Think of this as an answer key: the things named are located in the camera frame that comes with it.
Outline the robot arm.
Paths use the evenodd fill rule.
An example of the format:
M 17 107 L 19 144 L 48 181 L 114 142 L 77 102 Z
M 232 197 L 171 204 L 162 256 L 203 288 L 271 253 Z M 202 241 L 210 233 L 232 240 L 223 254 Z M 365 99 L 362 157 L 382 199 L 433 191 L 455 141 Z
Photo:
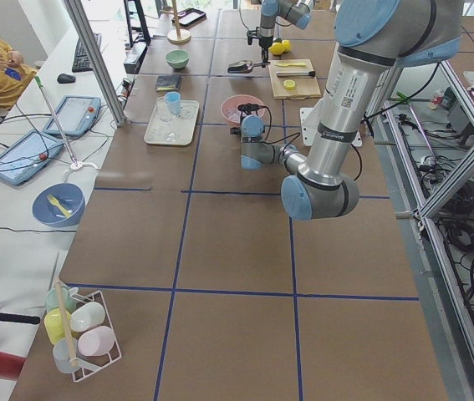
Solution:
M 285 211 L 295 220 L 349 214 L 359 200 L 341 166 L 364 118 L 380 75 L 453 57 L 460 47 L 461 1 L 344 1 L 334 21 L 338 60 L 323 96 L 308 155 L 287 150 Z
M 265 0 L 260 8 L 259 25 L 254 29 L 247 30 L 247 44 L 251 45 L 256 39 L 261 48 L 261 62 L 258 66 L 265 68 L 269 64 L 269 48 L 273 45 L 274 30 L 278 18 L 281 18 L 296 26 L 305 29 L 311 19 L 311 12 L 315 1 L 289 1 L 289 0 Z

